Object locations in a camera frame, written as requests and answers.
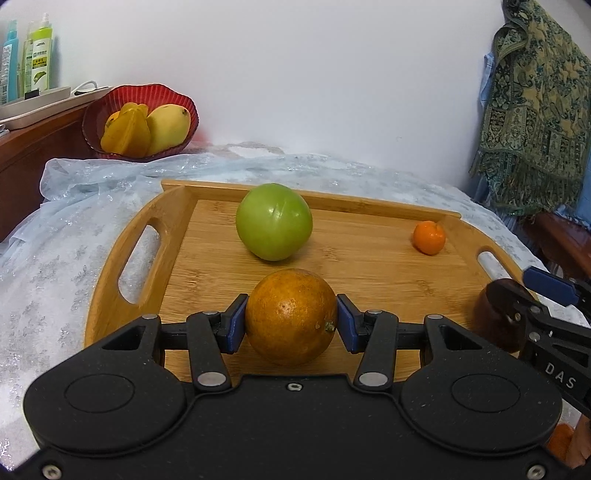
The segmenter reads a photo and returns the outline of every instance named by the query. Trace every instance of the bed sheet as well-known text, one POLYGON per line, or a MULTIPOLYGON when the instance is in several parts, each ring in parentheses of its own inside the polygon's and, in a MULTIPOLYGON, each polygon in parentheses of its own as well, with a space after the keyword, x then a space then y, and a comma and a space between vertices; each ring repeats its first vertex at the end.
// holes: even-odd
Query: bed sheet
MULTIPOLYGON (((313 154, 246 143, 199 149, 148 164, 54 159, 41 181, 38 211, 0 244, 0 462, 13 468, 35 452, 22 415, 30 383, 82 348, 86 315, 100 270, 119 233, 162 189, 165 178, 261 184, 392 200, 454 210, 490 236, 521 268, 541 262, 492 212, 454 187, 416 176, 313 154)), ((145 233, 121 277, 122 294, 137 297, 157 235, 145 233)), ((494 260, 492 278, 507 276, 494 260)), ((552 314, 587 326, 574 307, 542 299, 552 314)), ((565 408, 574 423, 577 413, 565 408)))

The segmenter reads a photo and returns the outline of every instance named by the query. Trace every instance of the tray rim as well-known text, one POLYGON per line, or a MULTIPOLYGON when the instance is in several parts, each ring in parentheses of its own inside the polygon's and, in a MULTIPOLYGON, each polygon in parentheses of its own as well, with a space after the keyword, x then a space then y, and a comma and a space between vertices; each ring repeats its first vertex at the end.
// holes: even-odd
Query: tray rim
MULTIPOLYGON (((90 302, 84 345, 89 346, 118 327, 143 314, 160 311, 177 254, 199 200, 240 202, 256 185, 205 181, 162 180, 163 192, 148 202, 123 229, 103 266, 90 302), (125 300, 118 281, 146 226, 160 236, 160 246, 144 281, 137 303, 125 300)), ((454 244, 467 244, 458 254, 472 271, 485 275, 478 255, 491 252, 507 273, 522 282, 522 272, 515 261, 490 237, 461 220, 458 212, 434 209, 387 200, 368 199, 332 193, 296 190, 311 209, 407 220, 433 220, 444 226, 454 244)))

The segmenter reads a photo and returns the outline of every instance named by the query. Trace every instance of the red fruit bowl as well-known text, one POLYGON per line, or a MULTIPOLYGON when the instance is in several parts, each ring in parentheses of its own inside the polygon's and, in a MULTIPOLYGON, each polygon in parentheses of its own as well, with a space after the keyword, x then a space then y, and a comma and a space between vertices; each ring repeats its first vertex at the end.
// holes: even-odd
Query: red fruit bowl
POLYGON ((82 133, 86 143, 95 152, 96 158, 145 163, 181 153, 193 138, 198 125, 199 114, 197 113, 195 104, 189 97, 181 95, 159 83, 152 85, 122 85, 114 88, 103 98, 92 102, 88 106, 82 119, 82 133), (113 113, 118 112, 127 102, 145 103, 148 105, 148 113, 168 103, 175 103, 176 105, 185 107, 191 114, 191 126, 189 127, 187 137, 180 145, 168 148, 150 157, 131 158, 104 151, 100 147, 100 139, 105 132, 105 123, 113 113))

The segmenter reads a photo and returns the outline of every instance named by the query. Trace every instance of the patterned scarf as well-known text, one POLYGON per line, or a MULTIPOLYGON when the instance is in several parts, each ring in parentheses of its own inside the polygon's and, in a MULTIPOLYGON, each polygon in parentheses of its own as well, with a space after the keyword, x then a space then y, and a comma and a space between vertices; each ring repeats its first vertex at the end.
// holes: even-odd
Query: patterned scarf
POLYGON ((587 163, 591 63, 535 0, 504 0, 495 72, 472 173, 500 212, 575 205, 587 163))

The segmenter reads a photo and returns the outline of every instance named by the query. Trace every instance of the bamboo tray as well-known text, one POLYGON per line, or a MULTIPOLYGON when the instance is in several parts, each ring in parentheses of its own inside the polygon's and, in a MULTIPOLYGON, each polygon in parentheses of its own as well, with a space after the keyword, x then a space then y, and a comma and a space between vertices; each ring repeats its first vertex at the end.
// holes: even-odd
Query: bamboo tray
MULTIPOLYGON (((201 310, 225 310, 239 293, 250 293, 267 274, 289 267, 321 275, 335 293, 345 293, 360 310, 380 308, 402 322, 421 323, 443 314, 470 328, 480 291, 490 282, 478 262, 489 251, 521 281, 521 270, 493 240, 445 210, 324 193, 300 192, 312 209, 314 229, 300 252, 281 262, 252 255, 236 233, 239 202, 252 187, 165 180, 164 192, 149 202, 124 229, 107 259, 90 305, 85 345, 145 313, 163 322, 183 322, 201 310), (428 257, 411 245, 418 221, 433 220, 446 231, 441 253, 428 257), (137 303, 127 302, 118 280, 145 227, 160 236, 160 247, 137 303)), ((166 367, 190 381, 187 352, 166 352, 166 367)), ((248 343, 225 355, 232 381, 242 374, 308 375, 347 373, 361 360, 345 350, 339 335, 316 360, 278 367, 248 343)), ((396 379, 418 367, 418 352, 397 355, 396 379)))

